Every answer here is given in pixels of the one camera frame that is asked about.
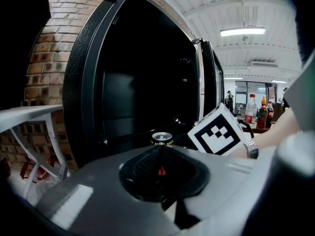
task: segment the soda can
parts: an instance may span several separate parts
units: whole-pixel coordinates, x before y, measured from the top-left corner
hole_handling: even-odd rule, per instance
[[[173,136],[170,133],[158,132],[152,135],[152,145],[174,145]]]

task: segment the can lid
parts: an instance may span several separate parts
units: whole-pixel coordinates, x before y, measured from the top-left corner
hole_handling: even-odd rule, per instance
[[[168,139],[171,139],[172,135],[166,132],[158,132],[158,133],[153,134],[152,138],[157,141],[166,141]]]

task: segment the black microwave oven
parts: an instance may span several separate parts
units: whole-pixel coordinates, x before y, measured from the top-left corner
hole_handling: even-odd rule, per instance
[[[64,121],[79,167],[187,133],[223,102],[223,71],[209,41],[190,39],[148,0],[104,0],[82,28],[63,85]]]

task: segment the air conditioning vent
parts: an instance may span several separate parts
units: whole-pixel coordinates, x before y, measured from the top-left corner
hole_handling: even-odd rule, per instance
[[[273,67],[273,68],[279,67],[276,63],[262,62],[262,61],[252,61],[252,66],[263,66],[263,67]]]

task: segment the plastic bottle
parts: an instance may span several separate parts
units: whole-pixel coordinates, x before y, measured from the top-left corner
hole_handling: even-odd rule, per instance
[[[271,128],[271,122],[272,122],[272,118],[274,117],[274,109],[272,107],[272,102],[268,101],[268,105],[267,105],[267,120],[266,120],[266,128]]]
[[[259,109],[259,113],[258,113],[256,128],[260,128],[260,129],[266,128],[266,121],[267,121],[267,115],[268,115],[266,105],[267,105],[266,97],[263,96],[262,101],[261,101],[261,108]]]
[[[255,123],[256,122],[256,111],[257,111],[257,104],[255,100],[255,95],[250,94],[250,99],[246,105],[245,111],[245,121],[247,123]]]

